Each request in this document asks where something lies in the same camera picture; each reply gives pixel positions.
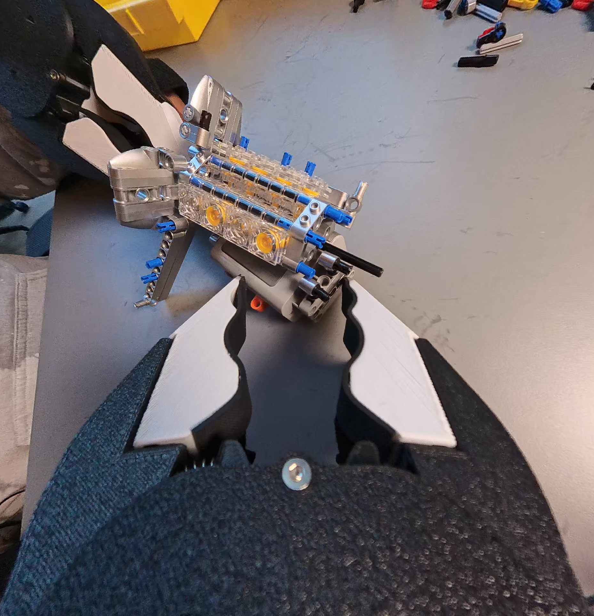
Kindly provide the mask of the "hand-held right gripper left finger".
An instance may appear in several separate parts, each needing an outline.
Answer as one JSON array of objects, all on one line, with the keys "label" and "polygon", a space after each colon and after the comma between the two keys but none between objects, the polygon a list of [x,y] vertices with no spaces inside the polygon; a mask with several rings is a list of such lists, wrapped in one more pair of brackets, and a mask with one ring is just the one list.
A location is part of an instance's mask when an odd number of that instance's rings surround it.
[{"label": "hand-held right gripper left finger", "polygon": [[239,353],[247,308],[246,283],[234,278],[170,335],[135,449],[183,445],[190,454],[215,454],[225,441],[245,445],[252,400]]}]

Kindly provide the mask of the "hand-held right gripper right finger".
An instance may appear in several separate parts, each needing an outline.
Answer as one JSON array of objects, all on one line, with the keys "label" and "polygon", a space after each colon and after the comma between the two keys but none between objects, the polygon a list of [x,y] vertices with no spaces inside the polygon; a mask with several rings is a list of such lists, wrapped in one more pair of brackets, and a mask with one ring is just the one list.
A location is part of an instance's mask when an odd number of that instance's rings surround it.
[{"label": "hand-held right gripper right finger", "polygon": [[381,459],[390,459],[399,444],[455,449],[418,336],[356,281],[343,282],[341,309],[350,358],[336,407],[339,438],[370,441]]}]

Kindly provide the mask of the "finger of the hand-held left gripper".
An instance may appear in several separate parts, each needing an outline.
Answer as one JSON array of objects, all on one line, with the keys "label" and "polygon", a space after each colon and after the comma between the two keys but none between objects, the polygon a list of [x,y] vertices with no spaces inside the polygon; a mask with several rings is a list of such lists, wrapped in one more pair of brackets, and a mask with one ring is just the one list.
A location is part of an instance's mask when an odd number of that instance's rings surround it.
[{"label": "finger of the hand-held left gripper", "polygon": [[134,120],[153,146],[186,147],[180,126],[190,94],[187,82],[159,58],[142,60],[152,84],[158,88],[157,94],[127,68],[116,52],[102,44],[91,62],[96,96],[111,111]]},{"label": "finger of the hand-held left gripper", "polygon": [[141,136],[129,123],[81,116],[66,124],[62,143],[108,179],[142,179],[148,176],[148,157],[134,148]]}]

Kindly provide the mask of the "toy brick engine model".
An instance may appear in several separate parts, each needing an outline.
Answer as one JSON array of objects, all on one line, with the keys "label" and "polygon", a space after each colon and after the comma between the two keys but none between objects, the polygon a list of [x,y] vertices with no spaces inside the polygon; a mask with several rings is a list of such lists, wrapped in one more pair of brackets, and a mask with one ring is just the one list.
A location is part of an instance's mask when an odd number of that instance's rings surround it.
[{"label": "toy brick engine model", "polygon": [[338,233],[353,226],[367,183],[349,195],[315,177],[314,163],[300,171],[287,152],[277,161],[250,151],[241,114],[239,99],[205,75],[179,127],[185,155],[140,147],[108,162],[121,225],[162,235],[135,308],[168,298],[198,228],[210,234],[212,258],[254,294],[252,308],[269,305],[289,321],[320,319],[356,269],[382,276]]}]

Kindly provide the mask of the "grey desk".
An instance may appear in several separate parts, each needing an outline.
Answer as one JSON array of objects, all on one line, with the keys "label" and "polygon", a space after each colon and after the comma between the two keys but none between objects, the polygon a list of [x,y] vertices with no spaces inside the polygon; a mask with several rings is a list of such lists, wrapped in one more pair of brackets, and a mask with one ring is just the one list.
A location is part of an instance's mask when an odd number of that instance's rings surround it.
[{"label": "grey desk", "polygon": [[[594,32],[573,10],[506,10],[492,68],[460,70],[476,17],[419,1],[222,1],[195,44],[156,52],[194,89],[243,104],[249,149],[353,193],[347,249],[371,295],[486,402],[537,476],[594,594]],[[25,520],[79,428],[158,339],[229,281],[197,230],[166,302],[135,309],[160,235],[124,228],[111,191],[55,198]],[[248,311],[256,462],[335,461],[345,320]]]}]

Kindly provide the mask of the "large yellow plastic bin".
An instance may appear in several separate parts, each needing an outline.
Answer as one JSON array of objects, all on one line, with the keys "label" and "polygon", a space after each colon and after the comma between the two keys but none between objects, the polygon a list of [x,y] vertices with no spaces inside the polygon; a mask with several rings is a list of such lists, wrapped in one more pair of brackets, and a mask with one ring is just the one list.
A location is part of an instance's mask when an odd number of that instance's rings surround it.
[{"label": "large yellow plastic bin", "polygon": [[97,1],[143,51],[197,42],[219,1]]}]

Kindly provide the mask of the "person's grey printed clothing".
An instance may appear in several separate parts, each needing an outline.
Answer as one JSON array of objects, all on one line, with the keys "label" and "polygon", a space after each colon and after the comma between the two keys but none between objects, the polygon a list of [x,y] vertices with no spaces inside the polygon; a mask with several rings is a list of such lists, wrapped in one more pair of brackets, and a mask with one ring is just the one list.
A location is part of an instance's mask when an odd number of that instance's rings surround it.
[{"label": "person's grey printed clothing", "polygon": [[47,258],[0,254],[0,500],[26,484]]}]

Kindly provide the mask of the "pile of coloured brick parts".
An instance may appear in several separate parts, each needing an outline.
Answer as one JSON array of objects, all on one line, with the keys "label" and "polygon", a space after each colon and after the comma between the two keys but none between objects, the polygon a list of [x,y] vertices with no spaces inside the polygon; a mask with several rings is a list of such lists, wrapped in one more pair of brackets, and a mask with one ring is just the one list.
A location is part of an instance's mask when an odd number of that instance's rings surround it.
[{"label": "pile of coloured brick parts", "polygon": [[477,77],[594,71],[594,1],[355,1],[376,60]]}]

